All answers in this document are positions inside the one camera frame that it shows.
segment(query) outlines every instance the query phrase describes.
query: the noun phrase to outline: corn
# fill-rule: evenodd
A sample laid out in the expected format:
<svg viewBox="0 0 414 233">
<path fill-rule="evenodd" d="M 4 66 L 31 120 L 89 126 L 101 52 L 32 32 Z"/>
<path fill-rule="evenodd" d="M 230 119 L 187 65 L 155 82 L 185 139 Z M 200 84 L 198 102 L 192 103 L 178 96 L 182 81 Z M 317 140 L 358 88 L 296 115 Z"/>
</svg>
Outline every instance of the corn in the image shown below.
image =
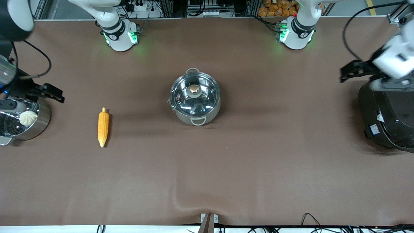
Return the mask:
<svg viewBox="0 0 414 233">
<path fill-rule="evenodd" d="M 99 113 L 98 119 L 98 141 L 101 147 L 105 146 L 106 139 L 108 138 L 109 128 L 109 114 L 106 113 L 106 109 L 102 108 L 102 112 Z"/>
</svg>

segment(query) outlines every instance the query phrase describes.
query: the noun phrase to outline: pot lid knob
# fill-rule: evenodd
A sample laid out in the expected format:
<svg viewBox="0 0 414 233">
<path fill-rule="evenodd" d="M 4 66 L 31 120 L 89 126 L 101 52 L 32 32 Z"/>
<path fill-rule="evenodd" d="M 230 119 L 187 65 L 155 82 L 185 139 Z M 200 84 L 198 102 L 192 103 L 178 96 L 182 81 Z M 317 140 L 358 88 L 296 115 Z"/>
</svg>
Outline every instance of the pot lid knob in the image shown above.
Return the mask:
<svg viewBox="0 0 414 233">
<path fill-rule="evenodd" d="M 196 93 L 198 92 L 198 86 L 197 85 L 191 85 L 189 88 L 191 93 Z"/>
</svg>

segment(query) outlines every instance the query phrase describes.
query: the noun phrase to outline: stainless steel pot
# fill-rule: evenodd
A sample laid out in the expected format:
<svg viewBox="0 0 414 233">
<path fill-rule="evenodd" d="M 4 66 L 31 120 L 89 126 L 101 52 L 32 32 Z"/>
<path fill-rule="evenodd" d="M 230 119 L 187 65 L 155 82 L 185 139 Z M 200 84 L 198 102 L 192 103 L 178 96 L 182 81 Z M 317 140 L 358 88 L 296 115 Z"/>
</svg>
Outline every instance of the stainless steel pot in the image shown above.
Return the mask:
<svg viewBox="0 0 414 233">
<path fill-rule="evenodd" d="M 220 99 L 216 80 L 196 68 L 190 68 L 173 83 L 168 103 L 181 121 L 202 126 L 219 112 Z"/>
<path fill-rule="evenodd" d="M 7 146 L 13 140 L 30 140 L 41 134 L 49 124 L 51 118 L 51 110 L 49 105 L 44 100 L 39 99 L 37 101 L 37 106 L 36 109 L 34 109 L 34 112 L 36 112 L 38 115 L 36 121 L 31 126 L 27 127 L 24 132 L 19 134 L 8 132 L 8 116 L 6 114 L 0 114 L 0 146 Z"/>
</svg>

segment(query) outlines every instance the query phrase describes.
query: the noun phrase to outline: table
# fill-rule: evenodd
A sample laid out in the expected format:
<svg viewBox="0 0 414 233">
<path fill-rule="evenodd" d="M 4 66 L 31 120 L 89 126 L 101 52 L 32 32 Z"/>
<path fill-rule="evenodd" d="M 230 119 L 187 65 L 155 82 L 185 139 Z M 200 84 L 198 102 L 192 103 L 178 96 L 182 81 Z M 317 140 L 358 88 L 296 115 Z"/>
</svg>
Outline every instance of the table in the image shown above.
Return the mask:
<svg viewBox="0 0 414 233">
<path fill-rule="evenodd" d="M 29 41 L 53 62 L 37 82 L 61 88 L 66 102 L 49 101 L 39 137 L 0 148 L 0 225 L 188 224 L 205 212 L 228 225 L 298 225 L 305 212 L 323 225 L 412 223 L 414 156 L 364 138 L 366 77 L 338 81 L 352 60 L 346 20 L 321 19 L 301 51 L 255 19 L 154 20 L 123 53 L 93 21 L 36 22 Z M 385 18 L 357 18 L 349 43 L 368 58 L 395 31 Z M 47 67 L 26 44 L 17 52 L 26 72 Z M 222 91 L 217 118 L 202 127 L 167 104 L 190 67 Z"/>
</svg>

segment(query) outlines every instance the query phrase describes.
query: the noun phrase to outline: green led light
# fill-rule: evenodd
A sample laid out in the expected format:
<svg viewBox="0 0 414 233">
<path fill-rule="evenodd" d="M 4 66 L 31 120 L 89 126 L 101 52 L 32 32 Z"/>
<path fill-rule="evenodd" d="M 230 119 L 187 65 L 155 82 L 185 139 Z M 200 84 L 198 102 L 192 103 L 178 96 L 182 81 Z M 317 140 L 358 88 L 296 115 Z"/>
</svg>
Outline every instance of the green led light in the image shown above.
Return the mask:
<svg viewBox="0 0 414 233">
<path fill-rule="evenodd" d="M 128 36 L 133 44 L 135 44 L 138 41 L 137 35 L 135 33 L 128 32 Z"/>
<path fill-rule="evenodd" d="M 309 35 L 309 40 L 308 40 L 308 43 L 312 40 L 312 35 L 313 35 L 313 33 L 314 33 L 315 31 L 313 30 L 312 32 L 311 32 L 311 34 Z"/>
<path fill-rule="evenodd" d="M 103 36 L 104 36 L 104 37 L 105 37 L 105 39 L 106 39 L 106 43 L 109 45 L 109 40 L 108 40 L 108 38 L 106 37 L 105 33 L 103 34 Z"/>
<path fill-rule="evenodd" d="M 280 34 L 280 41 L 285 42 L 286 38 L 287 38 L 287 35 L 289 35 L 289 29 L 288 28 L 286 28 L 286 30 L 282 34 Z"/>
</svg>

